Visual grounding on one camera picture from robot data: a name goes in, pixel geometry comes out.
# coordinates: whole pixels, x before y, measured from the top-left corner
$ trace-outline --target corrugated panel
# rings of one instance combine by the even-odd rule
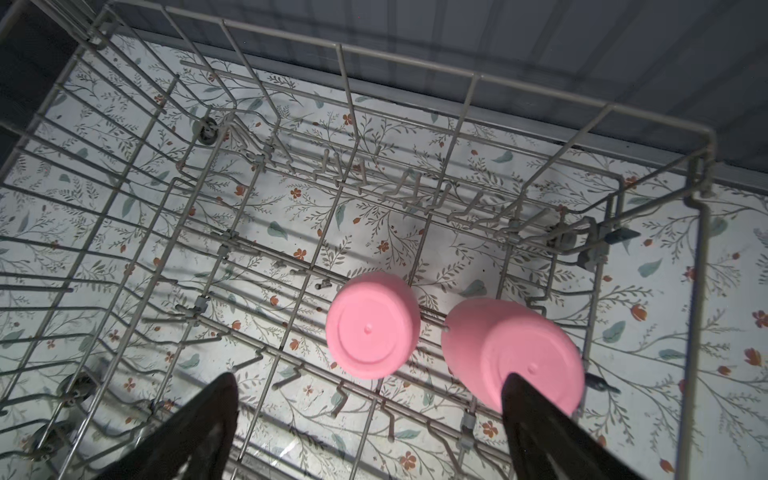
[[[236,18],[448,65],[535,81],[701,121],[720,134],[720,159],[768,172],[768,2],[764,0],[163,0]],[[159,15],[138,28],[176,36]],[[193,40],[227,48],[215,27]],[[239,34],[246,53],[336,71],[332,51]],[[350,76],[462,101],[466,81],[351,55]],[[532,94],[483,87],[473,104],[580,127],[595,112]],[[609,116],[596,133],[672,151],[697,139]]]

